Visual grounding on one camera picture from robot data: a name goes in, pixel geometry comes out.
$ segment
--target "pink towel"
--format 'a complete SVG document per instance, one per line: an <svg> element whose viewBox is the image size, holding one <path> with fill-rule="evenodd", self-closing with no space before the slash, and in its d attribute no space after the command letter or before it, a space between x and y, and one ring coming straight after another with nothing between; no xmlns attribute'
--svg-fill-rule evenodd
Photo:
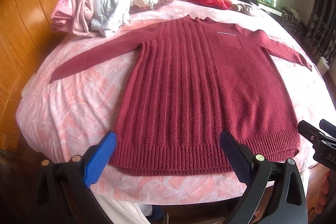
<svg viewBox="0 0 336 224"><path fill-rule="evenodd" d="M83 37L95 37L99 33L90 31L92 16L92 0L58 0L51 15L51 28L53 31L59 30Z"/></svg>

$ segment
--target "sweater sleeve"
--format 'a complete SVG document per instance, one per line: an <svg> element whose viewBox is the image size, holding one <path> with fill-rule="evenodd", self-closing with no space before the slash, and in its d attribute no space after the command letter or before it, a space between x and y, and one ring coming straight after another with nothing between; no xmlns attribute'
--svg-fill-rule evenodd
<svg viewBox="0 0 336 224"><path fill-rule="evenodd" d="M264 47L270 55L279 57L289 62L297 63L301 66L307 67L310 71L312 71L311 65L307 62L302 54L296 52L284 44L281 44L280 42L271 40L263 31L261 31L259 35L260 45Z"/></svg>
<svg viewBox="0 0 336 224"><path fill-rule="evenodd" d="M85 71L114 57L134 51L142 42L155 36L163 24L164 22L159 22L133 30L76 55L53 71L49 83L51 84L55 80Z"/></svg>

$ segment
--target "bed headboard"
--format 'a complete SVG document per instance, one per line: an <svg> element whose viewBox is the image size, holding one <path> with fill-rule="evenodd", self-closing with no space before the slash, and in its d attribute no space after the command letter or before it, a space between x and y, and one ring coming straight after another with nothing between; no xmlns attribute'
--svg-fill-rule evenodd
<svg viewBox="0 0 336 224"><path fill-rule="evenodd" d="M64 37L50 29L58 0L0 0L0 149L15 152L21 90Z"/></svg>

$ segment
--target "sweater pocket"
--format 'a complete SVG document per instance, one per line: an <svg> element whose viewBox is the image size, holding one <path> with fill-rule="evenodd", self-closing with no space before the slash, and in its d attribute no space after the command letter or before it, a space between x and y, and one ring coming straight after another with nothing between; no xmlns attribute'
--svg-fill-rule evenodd
<svg viewBox="0 0 336 224"><path fill-rule="evenodd" d="M227 48L242 48L238 35L226 32L216 32L222 46Z"/></svg>

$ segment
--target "white trash can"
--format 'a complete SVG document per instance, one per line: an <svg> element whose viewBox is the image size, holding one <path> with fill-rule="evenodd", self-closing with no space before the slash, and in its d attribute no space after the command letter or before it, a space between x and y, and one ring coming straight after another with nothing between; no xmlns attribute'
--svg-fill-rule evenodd
<svg viewBox="0 0 336 224"><path fill-rule="evenodd" d="M317 69L322 76L330 69L328 61L324 57L320 57L319 62L317 63Z"/></svg>

